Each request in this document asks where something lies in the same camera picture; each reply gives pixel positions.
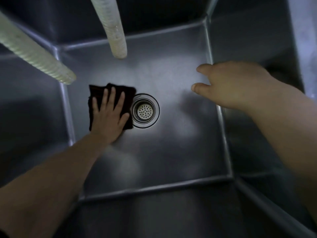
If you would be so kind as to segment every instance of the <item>flexible hose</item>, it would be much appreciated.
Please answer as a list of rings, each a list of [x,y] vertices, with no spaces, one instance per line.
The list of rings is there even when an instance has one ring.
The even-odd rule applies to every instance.
[[[0,11],[0,43],[35,68],[64,84],[71,84],[76,75],[48,51],[16,27]]]
[[[126,41],[116,0],[91,0],[105,29],[111,52],[115,58],[127,56]]]

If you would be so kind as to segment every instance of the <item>stainless steel sink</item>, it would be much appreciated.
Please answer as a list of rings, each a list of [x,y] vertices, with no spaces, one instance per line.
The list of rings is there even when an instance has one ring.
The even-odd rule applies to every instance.
[[[113,58],[89,0],[1,0],[25,32],[77,74],[73,84],[59,84],[0,47],[1,184],[88,134],[88,85],[111,82],[151,95],[159,118],[151,127],[125,131],[105,151],[80,201],[231,182],[235,173],[311,226],[291,174],[252,120],[190,91],[195,82],[208,83],[196,72],[199,64],[227,60],[259,62],[306,90],[288,2],[117,1],[128,47],[124,60]]]

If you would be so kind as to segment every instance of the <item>forearm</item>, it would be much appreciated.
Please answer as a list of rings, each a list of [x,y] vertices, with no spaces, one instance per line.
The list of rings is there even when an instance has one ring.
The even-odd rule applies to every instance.
[[[14,210],[16,219],[21,219],[21,226],[28,220],[28,225],[33,227],[30,227],[30,237],[52,236],[104,147],[103,140],[88,135],[19,176],[0,189],[0,211],[12,213]],[[0,220],[1,227],[10,226],[5,222]]]
[[[248,111],[286,166],[317,182],[317,106],[284,85]]]

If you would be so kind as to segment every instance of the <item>drain ring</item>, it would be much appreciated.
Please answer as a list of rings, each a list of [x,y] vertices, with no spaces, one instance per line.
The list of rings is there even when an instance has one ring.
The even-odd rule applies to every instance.
[[[137,94],[131,107],[133,125],[138,128],[148,128],[159,118],[159,104],[148,94]]]

